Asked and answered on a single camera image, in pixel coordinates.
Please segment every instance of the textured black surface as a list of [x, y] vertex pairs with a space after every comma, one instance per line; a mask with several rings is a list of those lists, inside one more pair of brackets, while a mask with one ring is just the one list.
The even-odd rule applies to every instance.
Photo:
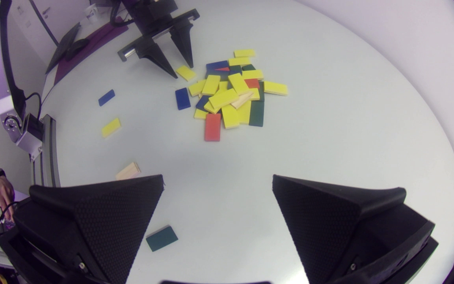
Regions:
[[344, 264], [359, 221], [401, 205], [406, 198], [400, 187], [359, 189], [276, 175], [272, 187], [312, 284], [330, 280]]
[[162, 176], [61, 189], [33, 185], [33, 201], [73, 217], [92, 255], [112, 284], [126, 282], [153, 211]]
[[273, 192], [308, 280], [325, 282], [348, 245], [360, 207], [279, 176], [274, 176]]
[[126, 282], [161, 193], [134, 185], [76, 206], [83, 236], [113, 284]]

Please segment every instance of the blue wooden block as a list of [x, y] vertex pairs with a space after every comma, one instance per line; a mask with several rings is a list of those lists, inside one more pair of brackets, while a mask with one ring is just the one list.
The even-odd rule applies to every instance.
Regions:
[[206, 70], [207, 71], [208, 70], [215, 70], [215, 69], [225, 68], [225, 67], [229, 67], [229, 62], [227, 60], [206, 64]]
[[178, 110], [190, 108], [189, 92], [187, 91], [187, 88], [176, 90], [175, 95]]
[[197, 102], [196, 108], [200, 109], [201, 111], [208, 112], [207, 110], [204, 109], [204, 105], [208, 102], [210, 97], [211, 96], [209, 96], [209, 95], [203, 95]]
[[146, 238], [146, 242], [153, 252], [175, 241], [178, 241], [178, 237], [176, 237], [176, 234], [171, 226], [167, 226], [166, 228]]
[[230, 68], [229, 75], [236, 74], [236, 73], [239, 73], [239, 74], [242, 73], [241, 65], [234, 65], [234, 66], [231, 66], [229, 68]]
[[110, 90], [105, 95], [103, 95], [102, 97], [99, 98], [99, 106], [102, 107], [104, 104], [106, 104], [113, 97], [115, 97], [115, 92], [113, 90]]
[[220, 76], [220, 81], [227, 81], [229, 75], [231, 74], [229, 71], [210, 69], [206, 71], [206, 76], [204, 77], [204, 79], [207, 79], [208, 75], [218, 75]]

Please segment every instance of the wooden block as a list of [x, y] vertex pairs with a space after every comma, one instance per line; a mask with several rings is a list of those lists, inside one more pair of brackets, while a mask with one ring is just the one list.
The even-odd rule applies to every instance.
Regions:
[[240, 124], [250, 123], [250, 110], [252, 108], [252, 102], [247, 101], [244, 105], [238, 108], [238, 119]]
[[206, 127], [204, 128], [205, 141], [220, 141], [220, 113], [206, 115]]
[[211, 69], [206, 71], [206, 76], [205, 78], [208, 78], [209, 75], [216, 75], [220, 76], [220, 81], [227, 81], [227, 76], [229, 76], [230, 71], [227, 70], [217, 70], [217, 69]]
[[260, 82], [259, 95], [260, 95], [259, 102], [265, 101], [264, 82], [263, 81]]
[[213, 114], [217, 113], [220, 110], [220, 108], [213, 108], [209, 101], [204, 105], [204, 109]]
[[194, 113], [194, 118], [204, 120], [204, 119], [206, 119], [207, 114], [208, 114], [208, 112], [201, 111], [200, 109], [196, 108], [196, 112]]
[[244, 93], [243, 95], [239, 96], [239, 99], [236, 102], [231, 103], [231, 106], [238, 109], [238, 108], [240, 108], [240, 106], [245, 104], [252, 96], [253, 96], [253, 92]]
[[199, 80], [197, 83], [190, 85], [189, 86], [189, 92], [191, 96], [196, 96], [202, 92], [202, 89], [204, 88], [204, 84], [206, 83], [206, 79], [204, 80]]
[[224, 90], [226, 91], [228, 89], [229, 82], [227, 81], [222, 81], [218, 84], [218, 90]]
[[207, 112], [207, 110], [204, 109], [204, 105], [209, 101], [209, 97], [209, 95], [203, 95], [197, 102], [196, 108], [201, 111]]
[[206, 70], [222, 69], [226, 67], [229, 68], [229, 62], [227, 60], [206, 64]]
[[129, 178], [135, 178], [141, 171], [139, 170], [138, 164], [132, 162], [115, 175], [116, 180], [123, 180]]
[[222, 107], [223, 125], [225, 129], [234, 128], [239, 126], [238, 111], [231, 106], [226, 105]]
[[243, 71], [243, 79], [263, 80], [264, 74], [262, 73], [262, 70], [246, 70]]
[[241, 67], [241, 70], [243, 70], [243, 71], [256, 70], [256, 68], [253, 65], [248, 64], [246, 66]]
[[250, 90], [245, 80], [243, 80], [243, 77], [241, 77], [241, 74], [239, 73], [229, 75], [229, 82], [231, 83], [234, 90], [236, 90], [236, 93], [238, 95], [243, 95]]
[[176, 73], [182, 76], [186, 81], [190, 81], [196, 75], [194, 71], [190, 70], [187, 66], [184, 65], [176, 69]]
[[204, 83], [204, 88], [202, 88], [203, 95], [214, 95], [218, 90], [218, 84], [220, 83], [220, 76], [218, 75], [209, 75]]
[[178, 110], [190, 108], [189, 92], [187, 91], [187, 88], [176, 90], [175, 96]]
[[110, 99], [113, 99], [114, 97], [115, 92], [113, 90], [110, 90], [97, 100], [99, 102], [99, 106], [102, 107], [104, 104], [106, 104]]
[[120, 120], [117, 117], [116, 119], [112, 120], [110, 123], [106, 124], [105, 127], [102, 128], [102, 136], [104, 138], [110, 136], [114, 133], [117, 129], [121, 127]]
[[243, 72], [243, 71], [241, 70], [241, 66], [235, 65], [235, 66], [231, 66], [231, 67], [230, 67], [229, 75], [236, 74], [236, 73], [241, 74], [241, 72]]
[[160, 250], [175, 241], [178, 241], [178, 237], [176, 237], [175, 231], [173, 231], [171, 226], [167, 226], [166, 228], [151, 234], [149, 237], [146, 237], [146, 243], [148, 243], [150, 250], [153, 252]]
[[255, 50], [235, 50], [234, 57], [254, 57]]
[[264, 82], [264, 92], [273, 93], [275, 95], [288, 95], [287, 85], [268, 81]]
[[229, 59], [229, 66], [234, 66], [234, 65], [245, 66], [248, 64], [251, 64], [249, 57], [239, 57], [239, 58], [230, 58]]
[[257, 79], [245, 79], [245, 83], [248, 88], [260, 88], [260, 84]]
[[249, 101], [259, 101], [260, 100], [260, 90], [257, 88], [251, 88], [250, 92], [253, 92], [253, 96], [248, 99]]
[[248, 124], [260, 127], [264, 125], [264, 102], [252, 101], [252, 106], [250, 108], [250, 122]]
[[209, 98], [209, 102], [213, 108], [221, 108], [230, 103], [236, 102], [239, 99], [238, 94], [234, 89], [226, 90], [220, 94]]

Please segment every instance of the yellow wooden block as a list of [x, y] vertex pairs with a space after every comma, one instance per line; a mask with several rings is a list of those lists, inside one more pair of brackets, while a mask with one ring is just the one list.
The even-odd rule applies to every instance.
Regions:
[[182, 66], [176, 69], [176, 73], [180, 74], [186, 81], [190, 81], [192, 78], [195, 77], [195, 72], [190, 70], [187, 66]]
[[250, 123], [250, 110], [252, 109], [252, 102], [247, 101], [240, 108], [238, 108], [238, 119], [240, 124]]
[[205, 111], [202, 111], [198, 108], [196, 108], [196, 112], [194, 113], [194, 118], [197, 118], [197, 119], [206, 119], [206, 115], [208, 113], [205, 112]]
[[203, 95], [214, 95], [218, 90], [218, 84], [220, 83], [220, 76], [208, 75], [204, 88], [202, 88]]
[[243, 77], [243, 80], [247, 80], [247, 79], [263, 80], [264, 74], [262, 73], [262, 70], [258, 70], [258, 69], [257, 70], [246, 70], [246, 71], [243, 71], [242, 77]]
[[120, 127], [121, 127], [120, 120], [117, 117], [116, 119], [112, 120], [110, 123], [106, 124], [106, 126], [102, 128], [102, 136], [106, 138], [110, 136], [110, 134], [114, 133]]
[[254, 57], [255, 50], [235, 50], [234, 57]]
[[236, 90], [236, 93], [238, 93], [238, 95], [243, 95], [244, 93], [247, 93], [250, 90], [241, 74], [239, 73], [232, 74], [229, 75], [228, 78], [229, 81], [231, 82], [232, 88]]
[[260, 100], [260, 92], [257, 88], [250, 88], [250, 92], [253, 93], [253, 96], [250, 97], [249, 101], [259, 101]]
[[204, 109], [211, 112], [211, 113], [217, 113], [220, 108], [213, 108], [213, 106], [211, 105], [210, 102], [207, 102], [205, 105], [204, 105]]
[[134, 178], [138, 174], [140, 174], [141, 171], [139, 170], [138, 164], [132, 162], [128, 166], [126, 166], [123, 170], [121, 170], [118, 174], [115, 175], [116, 180], [123, 180], [123, 179], [129, 179], [129, 178]]
[[218, 83], [218, 90], [227, 90], [228, 85], [229, 85], [229, 82], [222, 81], [222, 82]]
[[199, 80], [197, 83], [190, 85], [189, 86], [189, 92], [191, 96], [196, 96], [202, 92], [202, 89], [204, 88], [204, 84], [206, 83], [206, 79], [204, 80]]
[[273, 93], [275, 95], [288, 95], [287, 85], [268, 81], [264, 82], [264, 92]]
[[251, 64], [249, 57], [229, 58], [229, 66], [241, 65], [245, 66]]
[[253, 92], [247, 92], [243, 95], [240, 95], [239, 99], [236, 102], [231, 103], [231, 106], [233, 106], [234, 108], [240, 108], [240, 106], [245, 104], [252, 96]]
[[222, 93], [218, 95], [214, 95], [213, 97], [209, 98], [209, 102], [211, 103], [211, 106], [213, 108], [221, 108], [223, 106], [226, 106], [230, 103], [236, 102], [239, 99], [238, 94], [234, 89], [229, 89], [226, 91], [223, 91]]
[[231, 105], [222, 107], [222, 119], [225, 129], [239, 126], [238, 111]]

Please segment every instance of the white wall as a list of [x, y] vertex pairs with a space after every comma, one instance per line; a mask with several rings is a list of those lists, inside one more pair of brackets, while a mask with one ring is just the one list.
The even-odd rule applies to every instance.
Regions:
[[454, 1], [299, 2], [341, 23], [391, 61], [430, 106], [454, 150]]
[[36, 13], [34, 13], [29, 0], [13, 0], [9, 9], [9, 16], [13, 18], [20, 32], [38, 54], [41, 61], [48, 66], [56, 50], [56, 45], [47, 34]]
[[[13, 72], [15, 74], [16, 84], [25, 91], [26, 95], [35, 90], [43, 89], [45, 82], [45, 64], [39, 59], [36, 52], [29, 53], [29, 43], [22, 41], [21, 34], [14, 29], [9, 29], [9, 45], [12, 63], [15, 63]], [[37, 101], [28, 101], [30, 106], [36, 112]], [[29, 156], [25, 151], [18, 148], [11, 142], [6, 131], [0, 122], [0, 167], [5, 169], [7, 176], [14, 188], [21, 192], [28, 192], [31, 184], [31, 172]]]

